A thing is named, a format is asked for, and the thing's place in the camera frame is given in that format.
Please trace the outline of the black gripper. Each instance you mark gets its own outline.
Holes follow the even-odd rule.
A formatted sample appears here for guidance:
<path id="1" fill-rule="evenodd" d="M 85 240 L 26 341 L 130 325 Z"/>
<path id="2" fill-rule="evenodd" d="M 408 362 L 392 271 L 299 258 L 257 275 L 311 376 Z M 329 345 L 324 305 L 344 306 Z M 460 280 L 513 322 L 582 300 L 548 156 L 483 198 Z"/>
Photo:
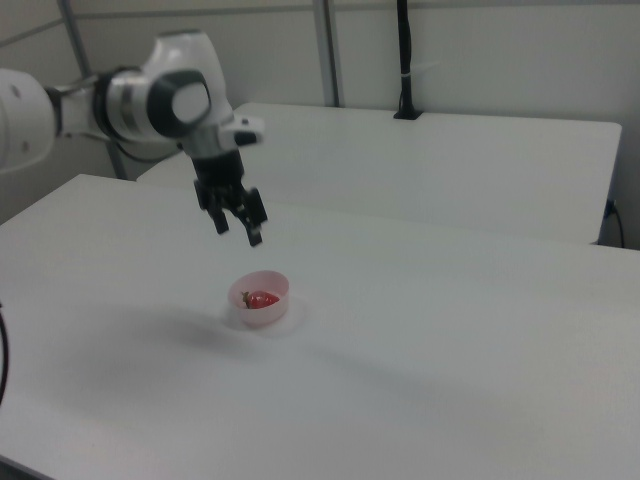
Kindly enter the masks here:
<path id="1" fill-rule="evenodd" d="M 192 160 L 196 179 L 194 188 L 199 207 L 214 223 L 218 235 L 229 230 L 223 209 L 241 222 L 251 247 L 262 243 L 262 224 L 268 215 L 259 191 L 242 185 L 244 166 L 239 152 Z"/>

